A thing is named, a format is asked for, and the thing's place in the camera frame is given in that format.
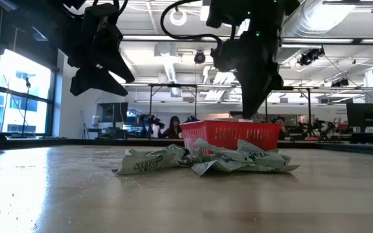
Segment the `green white packet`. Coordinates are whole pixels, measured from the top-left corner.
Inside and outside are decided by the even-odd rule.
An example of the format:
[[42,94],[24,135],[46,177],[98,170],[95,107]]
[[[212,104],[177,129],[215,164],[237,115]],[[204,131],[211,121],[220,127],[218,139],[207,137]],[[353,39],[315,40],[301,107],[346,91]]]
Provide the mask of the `green white packet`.
[[255,165],[255,166],[246,166],[243,167],[243,170],[251,171],[251,172],[264,172],[264,173],[286,173],[291,172],[299,168],[299,165],[285,165],[285,166],[262,166],[262,165]]
[[288,165],[291,160],[291,157],[282,155],[277,150],[264,151],[242,139],[238,139],[237,145],[237,152],[245,155],[246,158],[258,165],[281,167]]
[[126,152],[120,166],[111,171],[116,175],[146,173],[163,168],[191,167],[190,151],[181,146],[171,144],[155,151],[138,151],[130,149]]

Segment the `black overhead gantry frame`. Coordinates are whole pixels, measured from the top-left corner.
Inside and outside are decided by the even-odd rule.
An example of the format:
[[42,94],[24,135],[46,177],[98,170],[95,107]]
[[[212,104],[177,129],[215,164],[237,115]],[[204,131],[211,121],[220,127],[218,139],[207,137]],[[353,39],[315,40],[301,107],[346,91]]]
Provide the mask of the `black overhead gantry frame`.
[[290,92],[295,92],[298,91],[305,99],[308,100],[308,132],[311,134],[311,90],[314,89],[314,87],[310,86],[283,86],[279,89],[273,89],[270,94],[268,94],[265,97],[264,103],[265,103],[265,114],[266,114],[266,122],[267,122],[267,117],[268,117],[268,98],[271,96],[272,93],[290,93]]
[[152,100],[155,93],[159,92],[162,87],[167,88],[185,88],[194,97],[194,116],[197,117],[197,95],[198,95],[198,85],[197,84],[187,84],[187,83],[151,83],[148,85],[150,87],[150,99],[149,99],[149,114],[152,115]]

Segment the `black tripod stand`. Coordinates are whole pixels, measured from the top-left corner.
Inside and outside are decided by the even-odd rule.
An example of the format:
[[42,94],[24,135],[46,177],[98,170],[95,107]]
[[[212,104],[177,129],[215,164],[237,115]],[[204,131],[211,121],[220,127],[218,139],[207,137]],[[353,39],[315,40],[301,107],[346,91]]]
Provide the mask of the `black tripod stand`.
[[26,93],[26,97],[25,97],[25,108],[24,108],[24,115],[23,115],[23,125],[22,125],[22,129],[21,129],[21,137],[22,138],[25,138],[25,124],[27,122],[26,116],[27,116],[27,109],[28,109],[28,95],[29,95],[29,91],[30,91],[30,87],[31,87],[31,84],[29,82],[29,77],[28,76],[25,77],[25,86],[27,88],[27,93]]

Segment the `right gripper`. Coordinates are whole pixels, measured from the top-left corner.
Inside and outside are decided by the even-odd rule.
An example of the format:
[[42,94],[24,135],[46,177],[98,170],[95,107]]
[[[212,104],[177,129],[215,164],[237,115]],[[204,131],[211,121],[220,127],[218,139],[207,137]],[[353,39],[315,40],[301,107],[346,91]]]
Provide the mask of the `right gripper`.
[[[252,118],[272,90],[281,89],[284,81],[278,74],[277,52],[281,47],[281,31],[267,34],[250,30],[239,38],[227,39],[212,49],[215,68],[236,76],[242,90],[243,117]],[[246,68],[261,66],[265,74],[254,79]]]

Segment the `person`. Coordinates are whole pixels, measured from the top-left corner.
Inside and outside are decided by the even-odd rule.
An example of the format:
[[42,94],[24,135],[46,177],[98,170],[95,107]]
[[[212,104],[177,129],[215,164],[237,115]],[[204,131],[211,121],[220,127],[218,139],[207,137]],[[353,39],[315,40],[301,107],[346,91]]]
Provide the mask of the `person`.
[[182,134],[180,120],[177,116],[172,116],[168,129],[166,129],[163,133],[159,131],[158,137],[160,139],[181,139],[180,134]]
[[288,131],[285,126],[285,118],[282,116],[278,116],[276,118],[276,123],[280,124],[280,134],[279,134],[279,139],[284,140],[286,137],[288,137]]

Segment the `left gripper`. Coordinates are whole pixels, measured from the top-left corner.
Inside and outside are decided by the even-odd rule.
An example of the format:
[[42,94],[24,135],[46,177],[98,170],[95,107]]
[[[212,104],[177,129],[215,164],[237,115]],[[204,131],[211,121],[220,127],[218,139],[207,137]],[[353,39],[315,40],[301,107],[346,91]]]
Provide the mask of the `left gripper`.
[[107,68],[126,83],[135,80],[119,52],[122,41],[122,33],[117,28],[119,16],[119,4],[103,3],[87,7],[82,17],[68,19],[68,64],[80,68],[71,79],[70,92],[74,96],[89,89],[119,96],[128,94],[107,70],[96,67]]

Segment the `black computer monitor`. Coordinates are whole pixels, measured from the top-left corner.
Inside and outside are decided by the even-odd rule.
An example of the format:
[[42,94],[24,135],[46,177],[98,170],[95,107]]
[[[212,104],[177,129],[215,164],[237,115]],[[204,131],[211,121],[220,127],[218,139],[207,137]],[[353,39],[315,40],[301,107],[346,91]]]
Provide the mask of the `black computer monitor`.
[[128,103],[99,103],[97,104],[96,114],[99,116],[100,123],[112,123],[112,127],[116,127],[116,123],[125,123],[127,120]]
[[362,133],[373,127],[373,104],[346,104],[349,127],[360,127]]

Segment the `silver ventilation duct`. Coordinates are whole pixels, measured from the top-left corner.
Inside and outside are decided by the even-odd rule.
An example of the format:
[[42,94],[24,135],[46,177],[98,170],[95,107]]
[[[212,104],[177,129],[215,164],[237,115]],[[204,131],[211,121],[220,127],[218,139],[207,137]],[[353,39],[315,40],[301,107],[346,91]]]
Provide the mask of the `silver ventilation duct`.
[[331,5],[330,1],[339,0],[303,0],[284,20],[282,38],[321,37],[340,24],[358,5]]

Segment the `black aluminium table frame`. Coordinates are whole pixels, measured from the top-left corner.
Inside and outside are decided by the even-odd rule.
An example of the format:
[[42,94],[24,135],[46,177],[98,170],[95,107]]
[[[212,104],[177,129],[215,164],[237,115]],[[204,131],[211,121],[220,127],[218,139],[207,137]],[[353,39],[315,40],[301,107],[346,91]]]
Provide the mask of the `black aluminium table frame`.
[[[88,140],[88,139],[7,139],[0,133],[0,150],[14,150],[20,148],[38,148],[51,146],[149,146],[165,147],[170,144],[183,146],[182,140],[165,139],[133,139],[133,140]],[[373,155],[373,145],[370,144],[336,144],[322,143],[314,141],[301,142],[279,142],[277,149],[314,149],[314,150],[332,150],[352,153],[364,153]]]

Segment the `banknote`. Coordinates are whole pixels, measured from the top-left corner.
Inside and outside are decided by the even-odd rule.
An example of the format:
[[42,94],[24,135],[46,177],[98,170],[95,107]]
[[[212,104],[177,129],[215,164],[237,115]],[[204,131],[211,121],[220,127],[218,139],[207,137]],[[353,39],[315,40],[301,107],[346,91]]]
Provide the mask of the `banknote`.
[[193,158],[191,169],[198,176],[204,175],[209,170],[232,172],[243,168],[250,162],[246,155],[227,148],[213,146],[203,139],[197,139],[194,145],[197,150],[191,152]]

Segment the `red plastic basket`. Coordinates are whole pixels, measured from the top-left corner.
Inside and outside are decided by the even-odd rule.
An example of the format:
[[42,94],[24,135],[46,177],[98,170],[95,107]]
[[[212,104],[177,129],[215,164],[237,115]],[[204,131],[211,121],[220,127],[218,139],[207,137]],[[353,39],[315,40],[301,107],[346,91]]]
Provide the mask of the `red plastic basket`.
[[219,120],[189,122],[180,126],[185,147],[193,150],[197,149],[194,145],[197,139],[232,150],[237,149],[237,142],[242,139],[269,151],[277,147],[281,130],[279,124]]

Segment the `black ceiling spotlight rig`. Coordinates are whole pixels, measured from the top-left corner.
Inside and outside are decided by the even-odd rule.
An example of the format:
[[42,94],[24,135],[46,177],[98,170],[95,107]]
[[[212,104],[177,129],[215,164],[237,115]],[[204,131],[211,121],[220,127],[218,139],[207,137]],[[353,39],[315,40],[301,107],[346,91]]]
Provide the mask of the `black ceiling spotlight rig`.
[[302,53],[301,57],[297,60],[300,66],[307,66],[318,60],[321,56],[325,55],[324,48],[310,49],[308,52]]

